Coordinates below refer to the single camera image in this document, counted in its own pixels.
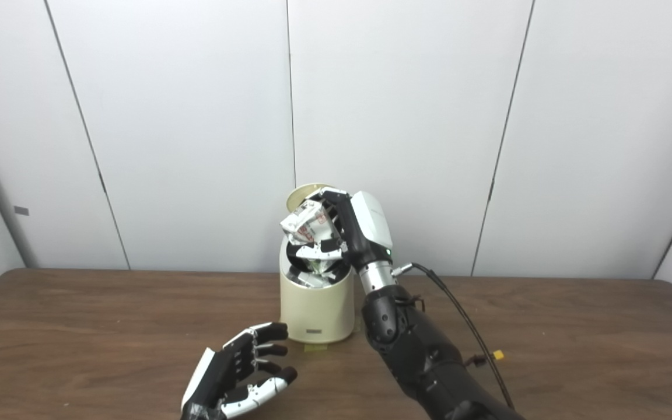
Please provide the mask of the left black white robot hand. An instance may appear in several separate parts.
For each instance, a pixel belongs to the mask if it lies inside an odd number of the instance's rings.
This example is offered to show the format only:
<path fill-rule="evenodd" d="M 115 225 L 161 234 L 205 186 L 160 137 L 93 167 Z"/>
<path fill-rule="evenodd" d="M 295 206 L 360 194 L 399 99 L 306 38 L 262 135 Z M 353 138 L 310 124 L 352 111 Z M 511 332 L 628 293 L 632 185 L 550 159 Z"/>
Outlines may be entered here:
<path fill-rule="evenodd" d="M 268 322 L 238 332 L 218 351 L 206 348 L 181 399 L 181 419 L 238 419 L 283 393 L 298 376 L 267 356 L 285 356 L 288 325 Z"/>

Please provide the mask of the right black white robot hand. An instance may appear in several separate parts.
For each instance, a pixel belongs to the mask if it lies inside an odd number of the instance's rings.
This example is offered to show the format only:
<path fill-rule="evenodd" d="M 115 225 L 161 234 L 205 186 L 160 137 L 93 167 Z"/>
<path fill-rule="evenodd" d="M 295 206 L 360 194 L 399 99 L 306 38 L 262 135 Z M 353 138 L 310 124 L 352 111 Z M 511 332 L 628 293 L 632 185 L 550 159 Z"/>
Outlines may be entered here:
<path fill-rule="evenodd" d="M 302 271 L 325 275 L 346 264 L 357 270 L 392 261 L 389 224 L 377 199 L 328 184 L 306 184 L 288 197 L 288 215 L 280 222 L 287 255 Z"/>

